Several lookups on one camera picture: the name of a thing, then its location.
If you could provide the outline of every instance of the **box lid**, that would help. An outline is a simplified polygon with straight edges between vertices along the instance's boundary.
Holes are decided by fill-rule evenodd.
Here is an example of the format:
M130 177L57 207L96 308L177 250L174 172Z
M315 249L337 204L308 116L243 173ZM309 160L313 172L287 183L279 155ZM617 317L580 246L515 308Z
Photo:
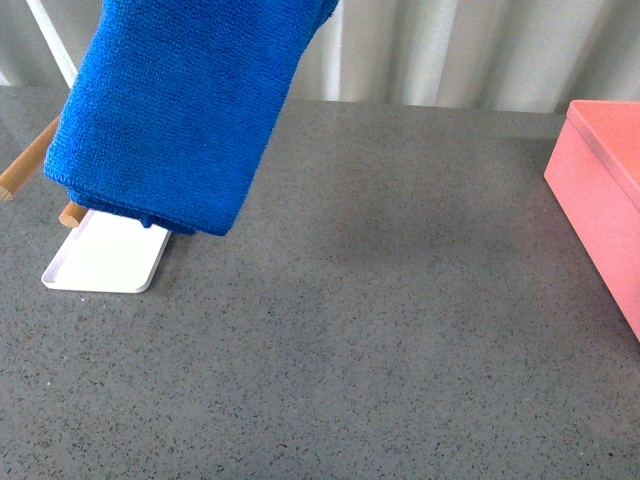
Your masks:
M574 100L567 118L640 210L640 102Z

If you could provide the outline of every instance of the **white tray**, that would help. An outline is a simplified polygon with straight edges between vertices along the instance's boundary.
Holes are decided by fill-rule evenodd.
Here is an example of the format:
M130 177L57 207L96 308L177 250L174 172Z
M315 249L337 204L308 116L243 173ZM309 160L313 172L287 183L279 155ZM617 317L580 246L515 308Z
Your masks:
M56 290L144 292L169 236L164 228L91 210L64 241L42 283Z

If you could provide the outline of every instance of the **speckled countertop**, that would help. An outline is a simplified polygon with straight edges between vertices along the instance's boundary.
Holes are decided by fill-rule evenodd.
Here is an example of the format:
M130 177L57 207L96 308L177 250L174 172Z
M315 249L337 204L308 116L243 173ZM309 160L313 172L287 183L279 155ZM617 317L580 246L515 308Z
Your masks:
M64 91L0 88L0 165ZM290 102L232 232L49 291L0 205L0 478L640 478L640 343L542 178L562 117Z

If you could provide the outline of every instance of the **towel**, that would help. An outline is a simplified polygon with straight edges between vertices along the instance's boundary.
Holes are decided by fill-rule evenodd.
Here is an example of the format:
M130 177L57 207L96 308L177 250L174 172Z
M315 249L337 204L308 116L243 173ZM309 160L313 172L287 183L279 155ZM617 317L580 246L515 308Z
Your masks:
M226 234L337 3L104 0L45 175L146 227Z

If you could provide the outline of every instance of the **wooden dowel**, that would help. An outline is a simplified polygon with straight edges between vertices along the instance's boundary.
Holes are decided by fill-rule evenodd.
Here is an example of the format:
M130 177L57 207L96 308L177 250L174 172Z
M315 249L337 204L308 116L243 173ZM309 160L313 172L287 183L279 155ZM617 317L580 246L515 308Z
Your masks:
M0 175L0 200L11 200L27 179L44 162L47 148L58 128L57 116L31 145Z
M80 225L80 222L88 211L88 209L81 207L77 203L69 202L58 217L58 220L60 220L60 223L65 227L76 228Z

